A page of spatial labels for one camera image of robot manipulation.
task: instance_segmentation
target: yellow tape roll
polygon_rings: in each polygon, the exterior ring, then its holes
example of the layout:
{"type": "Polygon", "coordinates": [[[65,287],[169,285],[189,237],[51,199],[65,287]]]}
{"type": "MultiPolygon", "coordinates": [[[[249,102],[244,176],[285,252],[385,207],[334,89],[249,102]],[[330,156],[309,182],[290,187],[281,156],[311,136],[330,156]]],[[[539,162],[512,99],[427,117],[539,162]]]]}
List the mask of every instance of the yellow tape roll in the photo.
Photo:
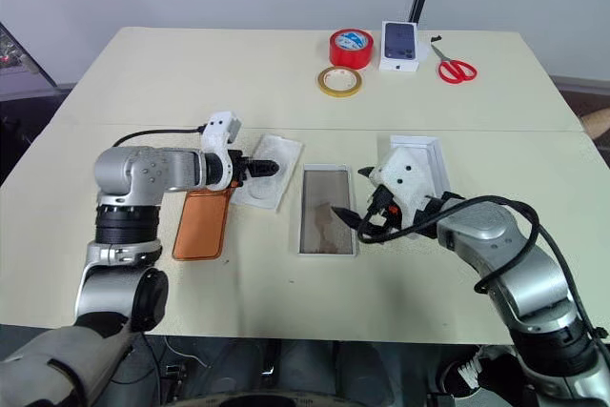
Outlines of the yellow tape roll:
{"type": "Polygon", "coordinates": [[[362,77],[347,67],[329,67],[317,76],[320,89],[332,97],[347,97],[356,94],[362,86],[362,77]]]}

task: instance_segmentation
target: scissors blade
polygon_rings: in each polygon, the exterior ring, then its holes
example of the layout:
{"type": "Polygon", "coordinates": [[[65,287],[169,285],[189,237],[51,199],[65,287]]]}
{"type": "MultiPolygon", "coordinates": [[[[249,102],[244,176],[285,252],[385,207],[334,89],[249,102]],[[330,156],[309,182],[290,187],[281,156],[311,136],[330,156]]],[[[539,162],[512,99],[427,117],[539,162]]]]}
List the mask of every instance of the scissors blade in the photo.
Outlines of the scissors blade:
{"type": "Polygon", "coordinates": [[[435,53],[437,54],[437,56],[440,58],[441,61],[451,61],[451,59],[449,59],[447,56],[445,56],[437,47],[435,47],[434,45],[430,45],[430,46],[435,51],[435,53]]]}

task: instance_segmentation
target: red tape roll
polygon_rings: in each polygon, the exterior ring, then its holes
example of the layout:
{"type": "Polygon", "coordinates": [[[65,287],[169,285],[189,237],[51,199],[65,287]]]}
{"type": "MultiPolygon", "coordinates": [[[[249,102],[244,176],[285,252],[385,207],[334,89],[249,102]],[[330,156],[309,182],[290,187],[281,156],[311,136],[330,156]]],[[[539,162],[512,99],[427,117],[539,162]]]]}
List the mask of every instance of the red tape roll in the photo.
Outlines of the red tape roll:
{"type": "Polygon", "coordinates": [[[362,69],[373,55],[373,37],[360,29],[342,29],[331,35],[331,62],[335,66],[362,69]]]}

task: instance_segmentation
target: red scissors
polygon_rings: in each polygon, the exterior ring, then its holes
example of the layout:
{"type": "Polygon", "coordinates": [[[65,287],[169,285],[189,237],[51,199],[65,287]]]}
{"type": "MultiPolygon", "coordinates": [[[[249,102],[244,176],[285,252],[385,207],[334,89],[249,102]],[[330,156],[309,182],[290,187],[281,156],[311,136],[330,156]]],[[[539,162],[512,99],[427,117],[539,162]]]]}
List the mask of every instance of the red scissors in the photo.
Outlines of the red scissors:
{"type": "Polygon", "coordinates": [[[440,52],[440,50],[434,45],[430,46],[440,58],[440,64],[438,64],[438,76],[440,76],[447,83],[456,85],[457,83],[463,83],[464,81],[475,79],[477,76],[477,69],[475,69],[473,66],[463,61],[450,59],[440,52]]]}

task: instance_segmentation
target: scissors handle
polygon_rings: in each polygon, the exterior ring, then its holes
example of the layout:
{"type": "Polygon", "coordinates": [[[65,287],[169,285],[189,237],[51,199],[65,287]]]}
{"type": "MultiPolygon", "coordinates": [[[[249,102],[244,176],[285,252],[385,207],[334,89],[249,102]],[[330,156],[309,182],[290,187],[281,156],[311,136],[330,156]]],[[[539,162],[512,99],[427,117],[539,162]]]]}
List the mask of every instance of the scissors handle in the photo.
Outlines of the scissors handle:
{"type": "Polygon", "coordinates": [[[456,85],[463,81],[470,81],[477,76],[477,69],[470,64],[451,59],[450,61],[442,61],[438,65],[438,76],[447,83],[456,85]]]}

